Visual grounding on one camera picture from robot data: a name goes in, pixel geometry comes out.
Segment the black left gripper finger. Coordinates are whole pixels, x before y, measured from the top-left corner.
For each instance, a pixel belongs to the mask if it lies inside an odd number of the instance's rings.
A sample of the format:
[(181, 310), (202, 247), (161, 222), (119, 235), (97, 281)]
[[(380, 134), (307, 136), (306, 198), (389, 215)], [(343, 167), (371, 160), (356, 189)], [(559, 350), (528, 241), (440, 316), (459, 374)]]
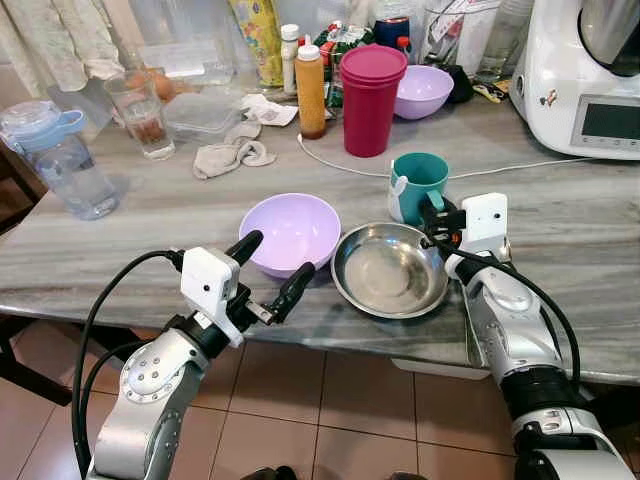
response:
[(232, 247), (228, 248), (227, 256), (236, 262), (237, 268), (243, 268), (251, 260), (253, 253), (259, 250), (264, 239), (261, 230), (251, 230), (250, 233), (243, 234)]
[(270, 303), (270, 324), (284, 323), (289, 312), (301, 301), (303, 293), (305, 293), (308, 283), (314, 279), (314, 275), (315, 265), (312, 262), (303, 262), (300, 268), (285, 280), (282, 288), (279, 289), (278, 297)]

